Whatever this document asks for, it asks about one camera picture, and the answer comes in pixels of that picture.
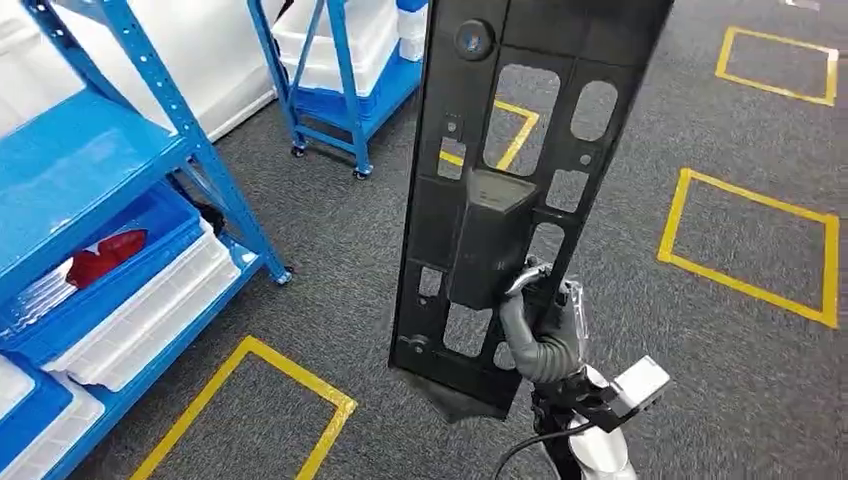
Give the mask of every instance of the white plastic container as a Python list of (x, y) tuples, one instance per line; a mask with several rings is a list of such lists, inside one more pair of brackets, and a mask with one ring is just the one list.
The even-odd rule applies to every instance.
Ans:
[[(294, 2), (271, 32), (280, 46), (280, 61), (294, 79), (315, 0)], [(350, 0), (345, 3), (347, 29), (356, 95), (367, 97), (374, 89), (398, 43), (398, 11), (393, 0)], [(300, 86), (344, 92), (338, 56), (333, 43), (326, 5), (321, 12)]]
[(35, 380), (2, 355), (0, 355), (0, 379), (3, 381), (3, 388), (0, 388), (0, 419), (2, 419), (35, 388)]
[(400, 39), (400, 56), (410, 62), (417, 62), (424, 56), (424, 45), (427, 37), (421, 35), (418, 38)]
[(400, 38), (417, 39), (427, 34), (427, 7), (416, 12), (398, 9), (398, 35)]
[(229, 250), (205, 233), (76, 345), (43, 368), (119, 391), (240, 274)]
[(103, 415), (103, 404), (64, 375), (53, 376), (73, 394), (70, 405), (10, 463), (0, 480), (42, 478)]

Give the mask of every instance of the blue plastic bin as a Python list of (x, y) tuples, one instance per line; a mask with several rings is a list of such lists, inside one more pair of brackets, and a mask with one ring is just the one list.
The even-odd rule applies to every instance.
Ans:
[(33, 323), (21, 319), (43, 308), (24, 292), (0, 305), (0, 350), (17, 352), (41, 366), (81, 340), (112, 311), (203, 234), (197, 210), (160, 183), (133, 201), (68, 256), (116, 233), (146, 229), (144, 248), (91, 285), (73, 293)]
[(0, 418), (0, 471), (6, 468), (62, 411), (73, 395), (53, 377), (28, 365), (23, 359), (7, 355), (35, 385), (29, 394), (3, 418)]
[(428, 0), (397, 0), (398, 8), (407, 12), (417, 12), (427, 5)]
[[(371, 95), (367, 97), (357, 97), (359, 100), (359, 118), (368, 120), (373, 112), (380, 105), (384, 90), (391, 88), (388, 85), (392, 82), (391, 73), (392, 65), (397, 62), (406, 62), (400, 57), (400, 47), (395, 47), (392, 56), (389, 57), (386, 66), (383, 68), (383, 73), (374, 84), (374, 89), (371, 90)], [(314, 115), (317, 118), (323, 118), (330, 115), (344, 116), (347, 112), (344, 95), (335, 90), (327, 90), (324, 88), (298, 88), (297, 90), (297, 109), (306, 115)]]

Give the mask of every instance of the blue metal shelf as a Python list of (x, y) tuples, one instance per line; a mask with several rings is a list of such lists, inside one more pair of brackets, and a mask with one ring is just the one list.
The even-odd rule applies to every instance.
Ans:
[(189, 155), (89, 90), (0, 138), (0, 301), (20, 292)]
[(62, 480), (79, 465), (109, 430), (118, 423), (139, 398), (153, 385), (164, 372), (174, 363), (174, 360), (188, 347), (191, 342), (209, 325), (221, 309), (233, 298), (245, 283), (259, 270), (264, 259), (247, 250), (234, 239), (222, 235), (220, 240), (230, 249), (230, 256), (241, 275), (222, 293), (206, 310), (200, 314), (179, 336), (174, 339), (150, 364), (119, 392), (110, 392), (103, 387), (86, 387), (106, 407), (103, 416), (92, 425), (85, 435), (68, 451), (44, 477), (45, 480)]
[(54, 466), (66, 477), (260, 267), (291, 278), (126, 0), (57, 0), (104, 24), (174, 125), (139, 115), (97, 69), (49, 0), (20, 0), (85, 89), (0, 138), (0, 301), (65, 260), (111, 217), (179, 169), (239, 233), (221, 235), (241, 270), (132, 382), (91, 388), (106, 412)]
[[(336, 57), (339, 60), (339, 73), (342, 80), (342, 89), (344, 90), (343, 96), (346, 111), (344, 113), (332, 112), (324, 115), (316, 115), (314, 112), (306, 114), (298, 109), (295, 92), (297, 92), (300, 84), (300, 77), (303, 74), (306, 59), (309, 56), (309, 49), (312, 45), (312, 39), (315, 37), (318, 19), (321, 16), (320, 13), (324, 8), (325, 1), (330, 18), (330, 28), (333, 32)], [(362, 119), (359, 112), (356, 81), (353, 76), (350, 47), (347, 40), (344, 4), (345, 0), (316, 1), (312, 19), (306, 32), (303, 51), (300, 54), (297, 71), (286, 72), (282, 63), (280, 63), (280, 52), (271, 35), (271, 29), (268, 26), (268, 22), (265, 21), (266, 17), (262, 9), (261, 0), (247, 0), (250, 16), (253, 19), (253, 25), (256, 27), (256, 33), (259, 37), (259, 44), (262, 47), (262, 52), (265, 54), (265, 61), (268, 63), (268, 69), (271, 72), (271, 78), (274, 80), (274, 86), (277, 88), (277, 96), (283, 117), (289, 125), (289, 131), (292, 132), (293, 152), (302, 154), (303, 149), (306, 148), (307, 137), (341, 148), (355, 156), (356, 166), (353, 173), (354, 176), (361, 179), (368, 177), (373, 170), (373, 166), (368, 158), (368, 139), (374, 135), (380, 126), (385, 123), (391, 114), (397, 110), (418, 86), (421, 81), (421, 64), (402, 61), (398, 65), (395, 65), (396, 68), (391, 68), (391, 65), (387, 67), (383, 75), (388, 77), (384, 83), (391, 86), (389, 89), (390, 92), (387, 92), (388, 98), (381, 100), (380, 105), (377, 107), (378, 111), (374, 112), (371, 118)], [(294, 74), (291, 81), (289, 79), (289, 73)], [(306, 127), (300, 122), (301, 115), (307, 115), (337, 128), (347, 130), (351, 133), (353, 141), (346, 142)]]

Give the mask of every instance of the black plastic panel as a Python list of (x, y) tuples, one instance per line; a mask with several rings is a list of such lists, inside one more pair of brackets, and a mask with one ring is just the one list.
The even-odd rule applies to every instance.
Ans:
[[(448, 410), (450, 418), (474, 414), (505, 418), (520, 382), (514, 370), (493, 363), (503, 340), (497, 313), (480, 355), (471, 358), (445, 348), (442, 338), (451, 302), (476, 310), (496, 307), (505, 283), (521, 267), (535, 226), (553, 223), (564, 232), (553, 275), (527, 295), (528, 308), (547, 310), (671, 4), (672, 0), (431, 0), (389, 364), (437, 385), (426, 393)], [(479, 22), (485, 28), (478, 28)], [(493, 38), (480, 41), (473, 37), (476, 33), (469, 36), (466, 31), (491, 32)], [(489, 40), (493, 46), (485, 58), (467, 51), (460, 55), (457, 44), (488, 45)], [(510, 64), (549, 70), (561, 80), (538, 166), (528, 177), (499, 172), (483, 162), (497, 79)], [(606, 132), (588, 142), (574, 137), (570, 126), (581, 90), (593, 80), (615, 87), (618, 97)], [(459, 180), (437, 175), (443, 137), (466, 145)], [(592, 161), (584, 165), (582, 155), (590, 155)], [(557, 170), (588, 175), (574, 212), (545, 204)], [(425, 266), (443, 274), (435, 297), (418, 293)], [(469, 409), (463, 403), (449, 411), (454, 400), (439, 391), (460, 393), (487, 408)]]

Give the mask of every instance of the yellow tape square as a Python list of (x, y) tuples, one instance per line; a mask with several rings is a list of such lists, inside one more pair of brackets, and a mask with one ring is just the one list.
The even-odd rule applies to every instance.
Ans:
[[(792, 90), (786, 88), (776, 87), (774, 85), (767, 85), (765, 83), (760, 83), (754, 80), (733, 75), (731, 73), (727, 73), (727, 62), (730, 59), (730, 50), (733, 46), (733, 40), (738, 34), (749, 35), (765, 40), (772, 40), (775, 42), (785, 43), (787, 45), (794, 45), (796, 47), (801, 48), (809, 48), (811, 50), (816, 50), (827, 54), (827, 62), (825, 66), (825, 68), (827, 69), (827, 74), (825, 77), (826, 80), (824, 95), (821, 97), (814, 97), (799, 92), (793, 92)], [(804, 100), (807, 102), (832, 107), (836, 103), (836, 77), (838, 70), (838, 61), (839, 50), (835, 48), (823, 47), (821, 45), (814, 45), (812, 43), (801, 42), (798, 40), (793, 40), (791, 38), (779, 37), (770, 33), (755, 32), (753, 30), (746, 30), (744, 28), (731, 26), (728, 27), (727, 31), (724, 33), (724, 43), (722, 43), (721, 45), (721, 52), (719, 53), (718, 62), (716, 63), (715, 74), (719, 78), (730, 80), (731, 82), (740, 83), (742, 85), (747, 85), (749, 87), (759, 88), (760, 90), (764, 90), (766, 92), (776, 93), (778, 95), (784, 95), (787, 97), (796, 98), (798, 100)]]
[(242, 340), (238, 347), (236, 347), (233, 353), (230, 354), (229, 358), (224, 361), (221, 367), (218, 368), (218, 371), (215, 372), (215, 375), (212, 376), (209, 383), (207, 383), (206, 386), (203, 387), (203, 390), (197, 394), (197, 397), (192, 400), (185, 412), (183, 412), (180, 418), (176, 421), (176, 423), (174, 423), (168, 433), (165, 434), (159, 444), (156, 445), (156, 447), (150, 452), (147, 458), (144, 459), (138, 467), (138, 470), (133, 473), (130, 480), (146, 480), (150, 477), (153, 470), (156, 469), (168, 452), (170, 452), (174, 445), (176, 445), (177, 441), (183, 436), (186, 430), (188, 430), (188, 427), (194, 419), (200, 415), (200, 412), (203, 411), (203, 408), (206, 407), (206, 404), (209, 403), (212, 396), (215, 395), (219, 388), (221, 388), (224, 381), (227, 380), (227, 377), (233, 373), (248, 353), (253, 353), (259, 356), (261, 359), (290, 376), (304, 387), (320, 395), (324, 400), (327, 400), (336, 406), (336, 412), (333, 414), (333, 418), (330, 419), (330, 422), (321, 434), (321, 438), (318, 439), (318, 443), (316, 443), (312, 448), (312, 452), (310, 452), (306, 461), (303, 462), (303, 465), (300, 467), (300, 471), (295, 478), (297, 480), (309, 480), (315, 476), (315, 473), (318, 472), (318, 467), (321, 466), (321, 462), (324, 461), (324, 458), (330, 451), (330, 447), (332, 447), (333, 443), (335, 443), (336, 437), (338, 437), (339, 432), (341, 432), (347, 418), (356, 408), (356, 402), (329, 383), (315, 376), (312, 372), (292, 362), (255, 337), (248, 335), (244, 340)]
[[(822, 309), (816, 310), (801, 303), (781, 297), (773, 292), (760, 287), (745, 283), (724, 273), (718, 272), (703, 265), (675, 255), (674, 239), (677, 237), (677, 227), (683, 216), (683, 206), (686, 203), (686, 194), (692, 179), (708, 183), (716, 188), (730, 192), (748, 200), (782, 210), (793, 215), (824, 224), (824, 268), (822, 273)], [(839, 276), (839, 217), (832, 214), (816, 213), (806, 208), (781, 202), (774, 198), (759, 193), (745, 190), (744, 188), (731, 185), (717, 178), (698, 173), (689, 168), (680, 170), (680, 180), (671, 201), (671, 210), (668, 212), (665, 231), (663, 232), (660, 248), (657, 252), (657, 260), (671, 263), (696, 275), (709, 278), (722, 285), (740, 291), (760, 300), (765, 300), (778, 307), (795, 312), (810, 320), (823, 323), (830, 328), (838, 328), (837, 318), (837, 284)]]
[[(510, 103), (502, 102), (500, 100), (495, 100), (495, 107), (500, 108), (502, 110), (506, 110), (508, 112), (516, 113), (524, 117), (524, 124), (518, 130), (518, 133), (515, 135), (515, 138), (512, 139), (512, 142), (509, 144), (509, 147), (507, 147), (506, 152), (504, 152), (501, 159), (498, 160), (497, 166), (495, 166), (495, 168), (497, 168), (498, 170), (506, 170), (512, 164), (512, 161), (515, 160), (515, 156), (518, 154), (518, 151), (524, 145), (524, 142), (527, 141), (527, 137), (530, 136), (530, 132), (536, 125), (536, 122), (539, 121), (539, 114), (536, 112), (531, 112), (530, 110), (527, 110), (525, 108), (512, 105)], [(462, 166), (462, 157), (454, 155), (452, 153), (448, 153), (444, 150), (439, 151), (439, 158), (448, 161), (456, 166)]]

